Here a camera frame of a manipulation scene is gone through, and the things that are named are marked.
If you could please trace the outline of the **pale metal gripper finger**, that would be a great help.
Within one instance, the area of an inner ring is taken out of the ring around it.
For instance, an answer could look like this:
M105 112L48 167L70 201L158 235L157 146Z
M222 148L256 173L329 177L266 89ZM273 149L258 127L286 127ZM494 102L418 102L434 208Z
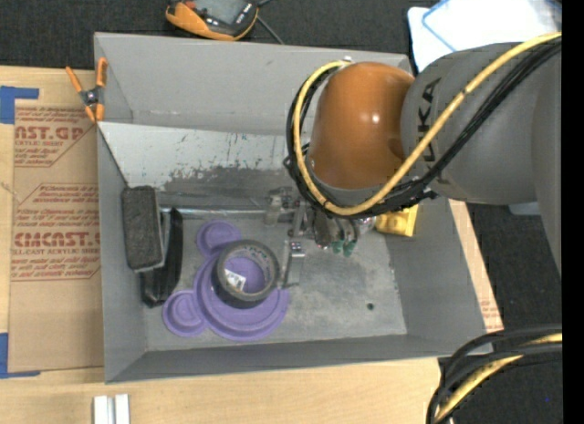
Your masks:
M267 209L264 216L264 224L274 226L281 214L288 211L292 205L292 188L279 187L271 190L267 197Z
M288 288L300 283L300 276L306 259L306 251L301 241L291 240L285 250L282 286Z

